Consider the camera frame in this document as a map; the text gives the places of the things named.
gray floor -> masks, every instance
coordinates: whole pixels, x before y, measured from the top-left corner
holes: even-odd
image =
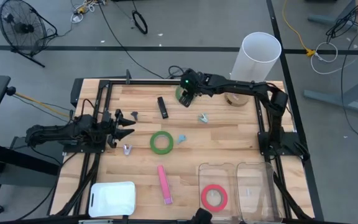
[[[69,0],[27,0],[45,18],[55,24],[59,34],[70,28]],[[310,23],[311,13],[337,16],[348,1],[333,3],[289,0],[287,19],[302,34],[305,44],[315,48],[325,40],[328,27]],[[190,46],[238,47],[245,35],[255,31],[273,34],[265,1],[261,0],[143,0],[138,10],[149,24],[149,34],[131,29],[130,22],[114,4],[104,7],[109,22],[119,40],[127,46]],[[123,10],[132,10],[131,2],[118,3]],[[283,0],[273,1],[278,26],[286,49],[301,49],[298,37],[285,25],[281,17]],[[335,39],[339,49],[346,49],[355,32]],[[0,33],[0,45],[6,45]],[[86,14],[73,26],[67,36],[56,39],[60,46],[117,46],[109,33],[101,13]],[[228,75],[236,53],[232,52],[131,52],[139,63],[162,74],[170,65],[191,67],[204,72]],[[0,51],[0,75],[9,75],[17,91],[40,101],[70,107],[70,90],[74,78],[123,75],[128,68],[134,78],[153,76],[133,63],[123,52],[102,51],[44,51],[35,56],[47,67],[38,65],[8,51]],[[349,62],[358,56],[348,57]],[[321,71],[341,66],[343,57],[329,65],[315,62]],[[318,75],[310,67],[305,55],[287,55],[293,86],[311,153],[314,174],[324,217],[327,221],[358,223],[358,137],[346,123],[342,108],[303,97],[303,90],[339,93],[340,74]],[[274,66],[269,80],[283,80],[280,62]],[[358,59],[344,72],[344,86],[358,82]],[[358,130],[358,113],[349,112],[349,119]],[[0,145],[8,146],[14,136],[23,136],[34,124],[62,124],[47,114],[29,107],[15,98],[5,97],[0,106]],[[37,205],[48,192],[41,187],[5,186],[0,204],[6,213],[0,221],[13,220]],[[32,217],[42,217],[45,203]]]

tape roll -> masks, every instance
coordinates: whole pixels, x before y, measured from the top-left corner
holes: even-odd
[[[208,203],[208,201],[206,199],[206,195],[208,194],[208,192],[210,190],[216,190],[221,195],[222,200],[221,200],[221,203],[219,205],[213,206],[213,205]],[[206,209],[208,209],[210,212],[220,212],[227,205],[227,193],[223,189],[222,186],[220,186],[218,184],[210,184],[210,185],[206,186],[203,189],[203,191],[201,192],[201,202],[203,203],[204,207]]]
[[[169,140],[169,144],[165,149],[159,149],[155,147],[154,141],[159,136],[165,136]],[[169,153],[173,149],[173,138],[172,135],[166,131],[158,131],[153,134],[153,136],[150,138],[150,147],[156,154],[164,155]]]

electric fan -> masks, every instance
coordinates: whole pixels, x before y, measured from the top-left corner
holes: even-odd
[[[44,21],[55,30],[48,35]],[[11,51],[39,64],[33,56],[47,48],[57,35],[54,25],[44,19],[32,6],[22,0],[5,0],[0,5],[0,29]]]

